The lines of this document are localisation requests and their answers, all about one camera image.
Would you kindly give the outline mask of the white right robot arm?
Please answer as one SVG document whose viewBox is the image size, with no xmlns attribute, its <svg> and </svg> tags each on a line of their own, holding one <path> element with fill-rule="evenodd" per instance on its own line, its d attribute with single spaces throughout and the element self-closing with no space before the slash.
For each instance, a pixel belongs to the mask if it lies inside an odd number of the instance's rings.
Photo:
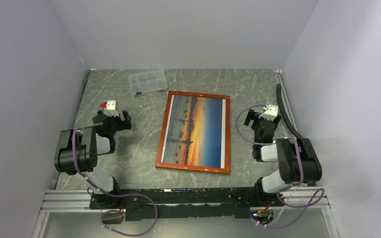
<svg viewBox="0 0 381 238">
<path fill-rule="evenodd" d="M 307 138 L 274 139 L 281 120 L 278 108 L 265 107 L 262 113 L 246 109 L 245 126 L 254 132 L 252 156 L 257 162 L 277 162 L 278 170 L 260 177 L 254 184 L 253 199 L 264 206 L 272 195 L 285 188 L 314 183 L 322 178 L 322 167 L 311 141 Z"/>
</svg>

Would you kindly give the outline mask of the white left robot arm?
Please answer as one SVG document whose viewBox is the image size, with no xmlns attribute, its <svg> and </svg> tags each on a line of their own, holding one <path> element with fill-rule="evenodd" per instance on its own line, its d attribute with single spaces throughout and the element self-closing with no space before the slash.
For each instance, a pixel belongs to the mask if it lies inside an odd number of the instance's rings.
<svg viewBox="0 0 381 238">
<path fill-rule="evenodd" d="M 93 195 L 109 208 L 121 204 L 122 194 L 116 180 L 98 165 L 98 156 L 113 154 L 115 134 L 132 128 L 128 111 L 122 111 L 122 114 L 123 118 L 99 110 L 92 119 L 92 126 L 61 131 L 54 156 L 59 173 L 83 178 L 93 189 Z"/>
</svg>

